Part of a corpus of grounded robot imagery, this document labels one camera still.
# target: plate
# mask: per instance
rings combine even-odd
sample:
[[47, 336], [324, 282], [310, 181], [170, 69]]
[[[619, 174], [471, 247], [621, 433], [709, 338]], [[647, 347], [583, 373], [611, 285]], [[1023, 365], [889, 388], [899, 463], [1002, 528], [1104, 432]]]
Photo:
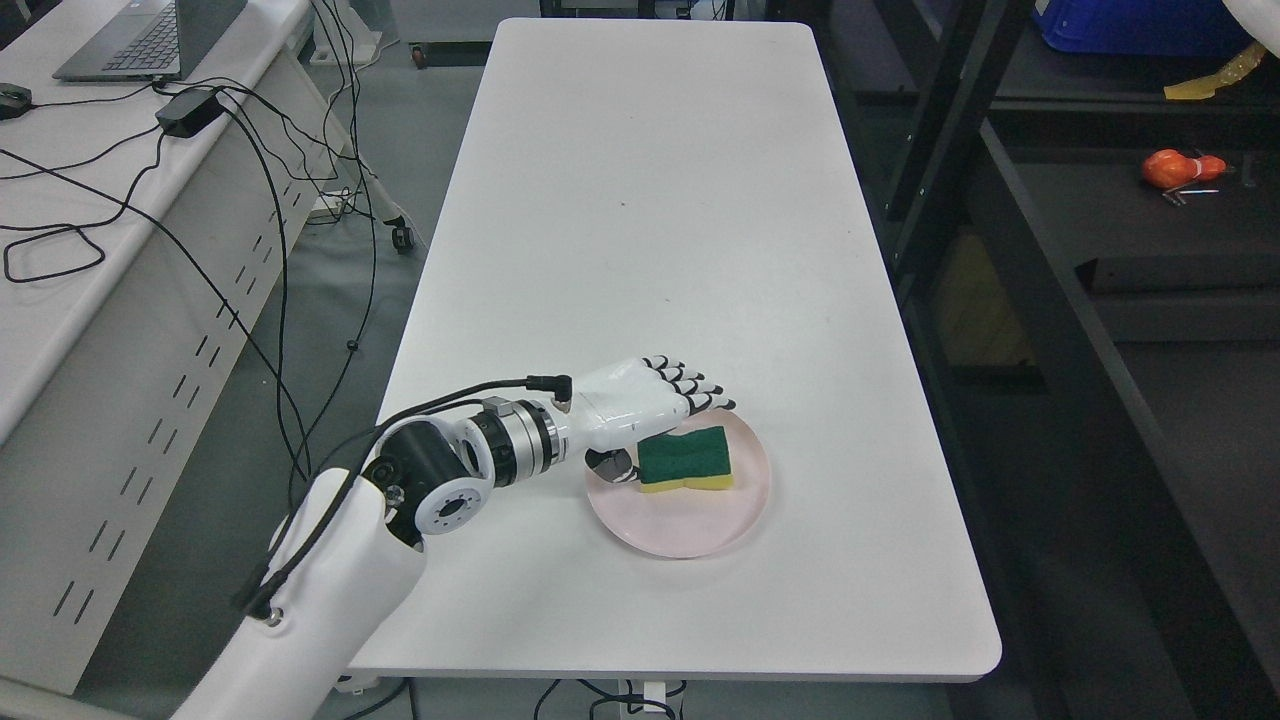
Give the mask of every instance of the plate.
[[[769, 500], [773, 475], [751, 428], [728, 410], [710, 410], [687, 418], [672, 433], [714, 425], [724, 427], [732, 488], [644, 493], [637, 483], [612, 484], [586, 470], [586, 497], [604, 527], [636, 550], [672, 559], [710, 555], [751, 529]], [[637, 457], [635, 446], [627, 451]]]

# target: green scouring pad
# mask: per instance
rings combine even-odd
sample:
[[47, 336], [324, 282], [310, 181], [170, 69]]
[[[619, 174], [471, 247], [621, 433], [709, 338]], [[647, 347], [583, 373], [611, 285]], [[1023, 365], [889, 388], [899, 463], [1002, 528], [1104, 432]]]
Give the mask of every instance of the green scouring pad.
[[640, 441], [636, 450], [640, 455], [640, 492], [733, 487], [728, 441], [722, 425], [682, 436], [655, 436]]

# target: orange object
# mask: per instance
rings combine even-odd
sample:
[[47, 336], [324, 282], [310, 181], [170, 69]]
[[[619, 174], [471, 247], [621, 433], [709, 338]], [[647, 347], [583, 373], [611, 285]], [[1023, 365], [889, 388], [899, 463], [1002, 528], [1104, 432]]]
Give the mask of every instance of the orange object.
[[1188, 158], [1176, 150], [1161, 150], [1142, 164], [1142, 177], [1160, 190], [1192, 181], [1210, 181], [1226, 172], [1226, 161], [1212, 155]]

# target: desk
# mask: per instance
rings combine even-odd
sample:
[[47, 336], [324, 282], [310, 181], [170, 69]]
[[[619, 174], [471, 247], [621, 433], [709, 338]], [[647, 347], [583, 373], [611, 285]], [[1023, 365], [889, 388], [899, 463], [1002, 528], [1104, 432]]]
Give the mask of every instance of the desk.
[[[137, 87], [49, 77], [118, 9], [64, 0], [0, 54], [5, 79], [31, 87], [37, 102]], [[306, 12], [301, 0], [252, 0], [191, 79], [233, 77], [317, 133], [323, 100], [283, 50]], [[36, 109], [0, 126], [0, 146], [49, 165], [82, 160], [154, 124], [164, 102], [147, 91]], [[246, 113], [301, 174], [303, 154], [279, 120], [256, 102]], [[163, 218], [252, 327], [283, 252], [259, 161], [227, 123], [166, 138], [134, 204]], [[319, 173], [324, 149], [305, 147]], [[150, 136], [70, 174], [123, 195], [154, 151]], [[271, 167], [288, 245], [316, 192]], [[0, 163], [4, 176], [27, 169]], [[0, 181], [0, 193], [6, 224], [86, 222], [115, 209], [47, 177]], [[59, 692], [76, 687], [243, 343], [230, 313], [148, 223], [127, 213], [91, 233], [106, 251], [101, 265], [31, 284], [0, 281], [0, 675]], [[20, 237], [4, 232], [0, 242]], [[15, 256], [17, 272], [83, 258], [69, 242], [28, 250]]]
[[728, 388], [771, 456], [740, 544], [643, 555], [564, 462], [430, 538], [353, 671], [963, 682], [996, 665], [809, 31], [507, 20], [381, 414], [657, 352]]

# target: blue bin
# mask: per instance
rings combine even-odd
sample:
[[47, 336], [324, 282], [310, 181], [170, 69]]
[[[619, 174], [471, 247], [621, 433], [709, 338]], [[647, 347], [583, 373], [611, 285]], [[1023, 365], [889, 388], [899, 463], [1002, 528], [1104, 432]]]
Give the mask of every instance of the blue bin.
[[1230, 58], [1252, 41], [1221, 0], [1041, 0], [1033, 15], [1065, 53]]

